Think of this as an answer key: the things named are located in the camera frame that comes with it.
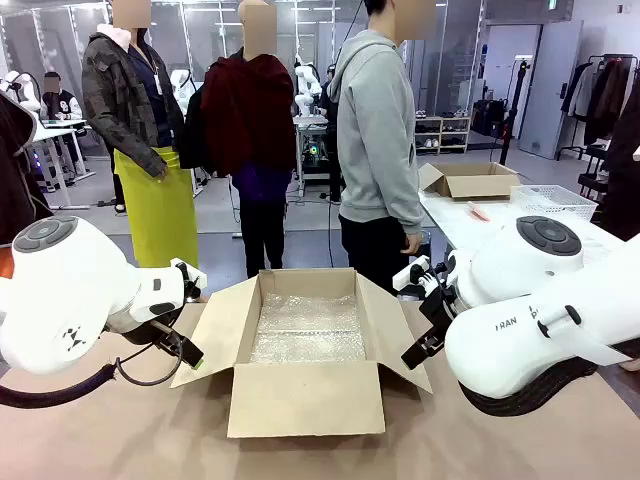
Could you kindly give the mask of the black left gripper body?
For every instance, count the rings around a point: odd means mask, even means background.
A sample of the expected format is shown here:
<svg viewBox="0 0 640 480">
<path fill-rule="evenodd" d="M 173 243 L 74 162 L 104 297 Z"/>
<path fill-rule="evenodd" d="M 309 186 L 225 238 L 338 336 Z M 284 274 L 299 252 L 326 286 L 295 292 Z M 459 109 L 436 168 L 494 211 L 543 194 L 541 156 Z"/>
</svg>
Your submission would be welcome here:
<svg viewBox="0 0 640 480">
<path fill-rule="evenodd" d="M 183 354 L 184 338 L 171 325 L 166 325 L 162 321 L 151 320 L 144 324 L 146 329 L 146 340 L 166 354 Z"/>
</svg>

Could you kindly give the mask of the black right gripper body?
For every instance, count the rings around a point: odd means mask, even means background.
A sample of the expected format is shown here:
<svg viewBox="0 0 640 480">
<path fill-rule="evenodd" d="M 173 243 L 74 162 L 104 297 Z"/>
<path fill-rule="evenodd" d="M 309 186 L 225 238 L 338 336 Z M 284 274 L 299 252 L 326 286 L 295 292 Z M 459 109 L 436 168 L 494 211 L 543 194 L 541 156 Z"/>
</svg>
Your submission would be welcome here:
<svg viewBox="0 0 640 480">
<path fill-rule="evenodd" d="M 419 307 L 420 313 L 429 321 L 431 327 L 424 333 L 419 342 L 423 345 L 443 345 L 449 326 L 456 316 L 451 310 L 454 295 L 437 287 L 429 293 Z"/>
</svg>

